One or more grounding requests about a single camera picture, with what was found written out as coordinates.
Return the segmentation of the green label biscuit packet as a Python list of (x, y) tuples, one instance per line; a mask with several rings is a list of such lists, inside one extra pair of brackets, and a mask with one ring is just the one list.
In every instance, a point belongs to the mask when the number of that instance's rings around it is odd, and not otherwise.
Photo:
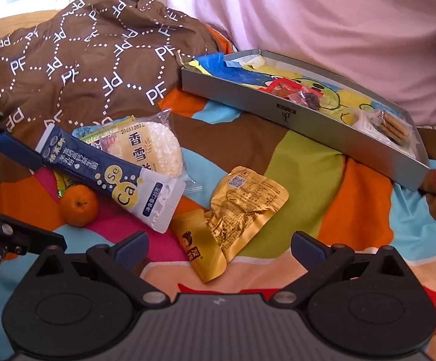
[(412, 126), (395, 114), (385, 110), (364, 112), (365, 132), (379, 142), (401, 150), (414, 150), (417, 145)]

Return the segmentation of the small orange mandarin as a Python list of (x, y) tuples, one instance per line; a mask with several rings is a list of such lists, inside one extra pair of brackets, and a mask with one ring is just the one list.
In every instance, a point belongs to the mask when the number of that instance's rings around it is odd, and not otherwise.
[(79, 184), (66, 189), (60, 199), (59, 210), (69, 225), (85, 227), (96, 219), (99, 203), (89, 187)]

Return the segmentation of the navy milk powder stick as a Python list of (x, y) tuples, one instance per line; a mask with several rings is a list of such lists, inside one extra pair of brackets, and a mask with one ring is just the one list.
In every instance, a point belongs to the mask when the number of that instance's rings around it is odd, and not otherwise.
[(44, 164), (110, 196), (152, 230), (169, 228), (185, 183), (105, 153), (49, 125), (35, 148)]

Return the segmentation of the light blue candy packet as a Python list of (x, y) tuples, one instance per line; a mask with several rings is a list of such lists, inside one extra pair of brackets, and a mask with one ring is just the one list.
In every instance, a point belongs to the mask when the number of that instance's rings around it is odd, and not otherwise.
[(72, 131), (72, 136), (78, 139), (82, 139), (83, 137), (92, 134), (100, 129), (100, 125), (85, 125), (78, 127)]

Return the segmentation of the grey cardboard tray box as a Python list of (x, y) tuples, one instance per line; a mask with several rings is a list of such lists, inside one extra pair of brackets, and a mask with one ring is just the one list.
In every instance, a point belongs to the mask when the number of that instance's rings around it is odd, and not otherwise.
[[(345, 77), (301, 60), (255, 49), (202, 55), (181, 71), (184, 91), (253, 113), (336, 149), (411, 190), (430, 169), (420, 134), (409, 113)], [(288, 78), (335, 97), (339, 107), (324, 112), (261, 91), (277, 78)], [(340, 119), (345, 108), (371, 105), (408, 122), (416, 135), (414, 150), (390, 147)]]

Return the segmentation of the white pink snack packet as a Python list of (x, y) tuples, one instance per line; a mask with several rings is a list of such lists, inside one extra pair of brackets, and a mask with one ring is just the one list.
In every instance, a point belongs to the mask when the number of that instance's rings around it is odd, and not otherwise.
[(340, 119), (346, 125), (365, 133), (373, 129), (373, 124), (369, 120), (372, 111), (374, 111), (374, 108), (371, 105), (361, 104), (357, 108), (345, 108)]

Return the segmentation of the red dried tofu packet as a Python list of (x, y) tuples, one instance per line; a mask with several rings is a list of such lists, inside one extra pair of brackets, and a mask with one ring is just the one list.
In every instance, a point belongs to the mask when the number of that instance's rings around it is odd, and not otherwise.
[(282, 77), (271, 81), (265, 88), (261, 88), (261, 91), (287, 100), (288, 94), (298, 91), (302, 86), (305, 85)]

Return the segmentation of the brown PF patterned cloth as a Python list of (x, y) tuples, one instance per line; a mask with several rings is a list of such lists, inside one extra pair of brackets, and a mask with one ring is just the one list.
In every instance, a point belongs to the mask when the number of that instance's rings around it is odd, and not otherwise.
[(75, 0), (51, 19), (0, 38), (0, 113), (28, 146), (45, 128), (104, 125), (163, 108), (179, 130), (180, 70), (228, 40), (158, 0)]

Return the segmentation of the yellow purple snack bar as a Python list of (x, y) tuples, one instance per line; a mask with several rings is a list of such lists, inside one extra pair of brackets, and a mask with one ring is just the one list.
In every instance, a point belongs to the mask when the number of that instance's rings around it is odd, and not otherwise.
[[(88, 125), (88, 126), (82, 126), (77, 129), (75, 129), (72, 132), (72, 136), (78, 139), (83, 139), (89, 135), (95, 134), (96, 132), (100, 132), (103, 130), (106, 130), (110, 127), (113, 127), (121, 122), (128, 122), (133, 121), (135, 119), (134, 116), (126, 116), (120, 119), (117, 119), (112, 122), (108, 122), (104, 125)], [(62, 198), (63, 194), (66, 192), (66, 190), (69, 187), (75, 186), (78, 183), (70, 178), (69, 176), (64, 175), (63, 173), (60, 173), (58, 171), (53, 171), (53, 175), (56, 181), (56, 192), (59, 199)]]

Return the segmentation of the rice cracker packet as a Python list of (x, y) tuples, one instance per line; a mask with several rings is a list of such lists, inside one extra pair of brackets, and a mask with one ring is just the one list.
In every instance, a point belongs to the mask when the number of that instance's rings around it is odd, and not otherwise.
[(186, 194), (202, 190), (202, 185), (188, 174), (169, 108), (152, 116), (128, 116), (85, 135), (82, 140), (121, 160), (183, 181)]

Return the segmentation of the gold foil snack packet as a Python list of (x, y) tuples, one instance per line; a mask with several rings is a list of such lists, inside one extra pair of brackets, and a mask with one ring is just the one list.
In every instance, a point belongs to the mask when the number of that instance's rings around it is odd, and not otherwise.
[(208, 283), (222, 276), (289, 197), (273, 179), (237, 166), (219, 181), (208, 211), (175, 216), (171, 230), (198, 277)]

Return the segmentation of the pink hanging sheet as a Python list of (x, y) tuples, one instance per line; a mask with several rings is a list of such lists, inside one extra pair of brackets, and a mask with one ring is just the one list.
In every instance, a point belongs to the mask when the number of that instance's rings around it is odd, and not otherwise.
[(166, 0), (239, 50), (346, 77), (436, 125), (436, 0)]

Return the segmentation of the dark dried fruit packet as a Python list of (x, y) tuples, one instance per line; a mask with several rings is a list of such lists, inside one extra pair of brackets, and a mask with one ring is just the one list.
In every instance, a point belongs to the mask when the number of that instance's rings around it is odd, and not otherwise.
[(302, 86), (298, 91), (292, 92), (286, 97), (290, 102), (306, 106), (314, 111), (331, 111), (339, 107), (338, 100), (327, 94)]

